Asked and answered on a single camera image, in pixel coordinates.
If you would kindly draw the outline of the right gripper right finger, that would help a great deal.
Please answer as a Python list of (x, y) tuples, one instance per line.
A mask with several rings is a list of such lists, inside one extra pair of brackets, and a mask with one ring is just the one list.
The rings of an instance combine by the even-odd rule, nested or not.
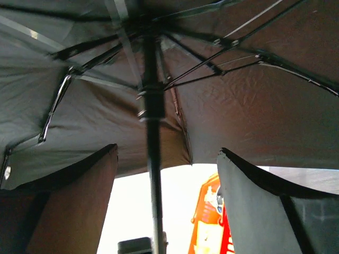
[(263, 170), (232, 151), (217, 157), (236, 253), (338, 253), (338, 195)]

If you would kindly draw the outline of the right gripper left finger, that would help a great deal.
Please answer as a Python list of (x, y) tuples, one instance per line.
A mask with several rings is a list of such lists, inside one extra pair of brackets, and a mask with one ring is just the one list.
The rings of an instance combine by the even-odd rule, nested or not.
[(109, 144), (55, 173), (1, 190), (1, 253), (96, 253), (118, 169)]

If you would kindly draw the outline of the light blue folding umbrella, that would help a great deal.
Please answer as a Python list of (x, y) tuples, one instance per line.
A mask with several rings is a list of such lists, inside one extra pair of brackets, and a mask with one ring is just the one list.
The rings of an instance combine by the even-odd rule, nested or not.
[(167, 253), (163, 168), (338, 171), (338, 1), (1, 1), (1, 190), (109, 144), (150, 173), (121, 253)]

